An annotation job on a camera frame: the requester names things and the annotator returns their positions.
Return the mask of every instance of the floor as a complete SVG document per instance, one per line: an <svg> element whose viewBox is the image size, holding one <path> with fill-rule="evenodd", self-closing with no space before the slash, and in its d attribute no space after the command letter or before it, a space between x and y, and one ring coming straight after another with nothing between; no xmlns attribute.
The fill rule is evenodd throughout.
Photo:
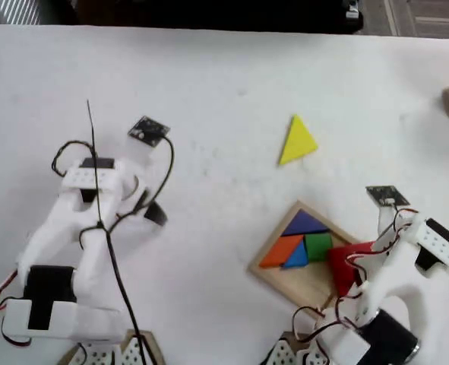
<svg viewBox="0 0 449 365"><path fill-rule="evenodd" d="M449 0L360 0L361 34L449 38Z"/></svg>

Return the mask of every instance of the red puzzle piece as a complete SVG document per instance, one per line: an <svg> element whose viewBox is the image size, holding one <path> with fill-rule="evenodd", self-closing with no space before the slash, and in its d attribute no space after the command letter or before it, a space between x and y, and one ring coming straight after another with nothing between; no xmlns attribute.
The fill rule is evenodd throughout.
<svg viewBox="0 0 449 365"><path fill-rule="evenodd" d="M371 251L374 242L359 243L357 245L347 245L337 247L327 251L327 260L329 262L337 293L340 296L347 295L349 289L354 284L354 268L346 263L347 256L355 252Z"/></svg>

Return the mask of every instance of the circuit board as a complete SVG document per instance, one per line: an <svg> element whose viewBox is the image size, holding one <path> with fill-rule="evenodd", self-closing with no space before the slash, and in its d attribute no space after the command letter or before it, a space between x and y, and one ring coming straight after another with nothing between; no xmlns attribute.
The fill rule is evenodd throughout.
<svg viewBox="0 0 449 365"><path fill-rule="evenodd" d="M366 186L372 199L380 207L396 205L397 207L409 205L409 202L394 186Z"/></svg>
<svg viewBox="0 0 449 365"><path fill-rule="evenodd" d="M169 130L170 128L166 125L160 124L147 116L143 116L133 128L129 130L128 135L151 147L156 147Z"/></svg>

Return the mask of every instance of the green square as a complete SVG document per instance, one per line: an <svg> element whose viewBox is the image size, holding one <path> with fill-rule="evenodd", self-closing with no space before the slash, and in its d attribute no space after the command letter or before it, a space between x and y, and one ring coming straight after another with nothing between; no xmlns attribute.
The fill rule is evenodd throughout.
<svg viewBox="0 0 449 365"><path fill-rule="evenodd" d="M330 233L315 233L305 235L309 262L327 261L327 251L332 248Z"/></svg>

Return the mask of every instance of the puzzle piece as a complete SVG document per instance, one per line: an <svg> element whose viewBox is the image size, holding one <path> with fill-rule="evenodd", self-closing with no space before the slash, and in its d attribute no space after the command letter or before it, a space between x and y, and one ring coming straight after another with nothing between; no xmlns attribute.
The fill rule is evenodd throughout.
<svg viewBox="0 0 449 365"><path fill-rule="evenodd" d="M315 143L314 138L303 125L300 117L294 115L292 117L292 125L290 126L285 146L283 147L280 165L305 156L306 154L310 154L317 148L317 143Z"/></svg>

